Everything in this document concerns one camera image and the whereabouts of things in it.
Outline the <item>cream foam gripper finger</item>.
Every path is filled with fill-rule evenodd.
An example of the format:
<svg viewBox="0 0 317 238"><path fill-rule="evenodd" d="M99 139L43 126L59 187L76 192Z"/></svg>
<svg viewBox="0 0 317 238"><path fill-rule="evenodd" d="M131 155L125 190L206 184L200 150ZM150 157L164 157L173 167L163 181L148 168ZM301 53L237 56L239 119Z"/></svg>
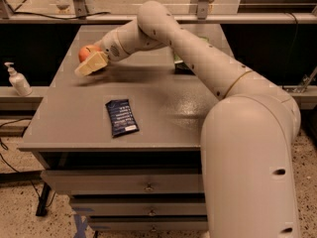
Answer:
<svg viewBox="0 0 317 238"><path fill-rule="evenodd" d="M88 58L81 62L75 69L77 76L87 76L108 64L108 58L103 52L94 52Z"/></svg>

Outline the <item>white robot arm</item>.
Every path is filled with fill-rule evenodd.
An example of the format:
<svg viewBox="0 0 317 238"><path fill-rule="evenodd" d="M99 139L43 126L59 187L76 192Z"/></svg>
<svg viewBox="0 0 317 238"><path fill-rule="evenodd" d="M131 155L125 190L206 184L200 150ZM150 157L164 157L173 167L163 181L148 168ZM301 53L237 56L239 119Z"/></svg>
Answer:
<svg viewBox="0 0 317 238"><path fill-rule="evenodd" d="M217 97L201 131L211 238L300 238L291 145L300 111L286 91L183 29L159 2L82 47L78 75L161 46L172 48Z"/></svg>

